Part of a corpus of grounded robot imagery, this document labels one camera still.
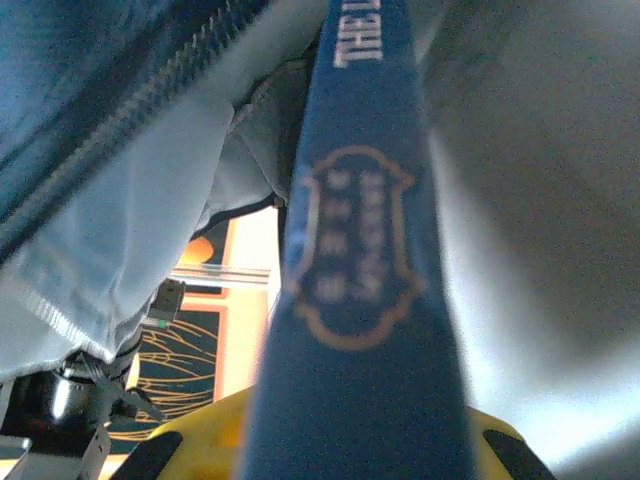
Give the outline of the blue Little Prince book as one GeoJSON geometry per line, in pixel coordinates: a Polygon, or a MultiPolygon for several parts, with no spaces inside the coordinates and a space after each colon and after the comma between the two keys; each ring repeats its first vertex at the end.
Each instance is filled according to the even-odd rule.
{"type": "Polygon", "coordinates": [[[408,0],[330,0],[234,480],[477,480],[408,0]]]}

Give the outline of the aluminium frame post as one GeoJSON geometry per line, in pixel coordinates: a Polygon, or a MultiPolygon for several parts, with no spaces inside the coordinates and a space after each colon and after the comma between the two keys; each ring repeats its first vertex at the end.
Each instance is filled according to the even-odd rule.
{"type": "Polygon", "coordinates": [[[270,271],[214,264],[178,264],[169,274],[171,279],[188,285],[221,288],[264,288],[270,271]]]}

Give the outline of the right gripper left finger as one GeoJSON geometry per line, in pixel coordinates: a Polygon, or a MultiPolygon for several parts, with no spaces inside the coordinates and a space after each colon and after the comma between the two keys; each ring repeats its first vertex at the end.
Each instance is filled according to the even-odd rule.
{"type": "Polygon", "coordinates": [[[161,425],[112,480],[232,480],[249,403],[245,389],[161,425]]]}

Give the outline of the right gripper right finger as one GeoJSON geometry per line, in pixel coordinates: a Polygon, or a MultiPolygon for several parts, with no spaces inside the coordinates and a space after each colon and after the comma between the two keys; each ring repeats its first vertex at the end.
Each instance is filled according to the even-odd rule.
{"type": "Polygon", "coordinates": [[[511,425],[476,409],[469,416],[479,480],[555,480],[511,425]]]}

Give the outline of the navy blue backpack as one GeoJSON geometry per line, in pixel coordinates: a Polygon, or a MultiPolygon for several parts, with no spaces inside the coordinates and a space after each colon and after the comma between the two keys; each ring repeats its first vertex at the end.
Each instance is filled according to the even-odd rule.
{"type": "MultiPolygon", "coordinates": [[[[0,0],[0,386],[175,334],[187,243],[271,207],[267,340],[329,1],[0,0]]],[[[475,466],[470,409],[640,480],[640,0],[408,2],[475,466]]]]}

